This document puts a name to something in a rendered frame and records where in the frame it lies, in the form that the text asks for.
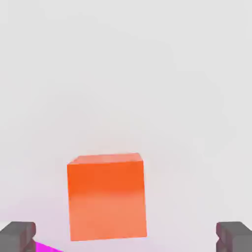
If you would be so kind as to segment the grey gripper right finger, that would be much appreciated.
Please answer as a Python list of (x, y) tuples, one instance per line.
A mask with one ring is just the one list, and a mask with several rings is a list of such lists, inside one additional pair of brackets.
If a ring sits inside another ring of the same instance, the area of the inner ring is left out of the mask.
[(216, 234), (216, 252), (252, 252), (252, 230), (242, 222), (218, 222)]

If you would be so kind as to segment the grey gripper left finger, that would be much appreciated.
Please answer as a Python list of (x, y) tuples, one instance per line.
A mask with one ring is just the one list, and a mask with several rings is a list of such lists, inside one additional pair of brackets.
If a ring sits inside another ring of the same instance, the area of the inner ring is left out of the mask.
[(10, 222), (0, 230), (0, 252), (36, 252), (35, 234), (34, 222)]

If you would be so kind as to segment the small magenta cube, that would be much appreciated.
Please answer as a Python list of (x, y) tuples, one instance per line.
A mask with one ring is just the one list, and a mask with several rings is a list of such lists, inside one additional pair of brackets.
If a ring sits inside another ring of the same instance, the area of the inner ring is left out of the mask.
[(36, 252), (63, 252), (51, 246), (36, 242)]

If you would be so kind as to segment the small orange cube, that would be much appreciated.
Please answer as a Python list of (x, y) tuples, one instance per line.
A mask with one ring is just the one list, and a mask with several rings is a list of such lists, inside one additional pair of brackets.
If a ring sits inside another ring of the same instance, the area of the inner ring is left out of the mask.
[(139, 153), (79, 156), (67, 165), (70, 239), (147, 236)]

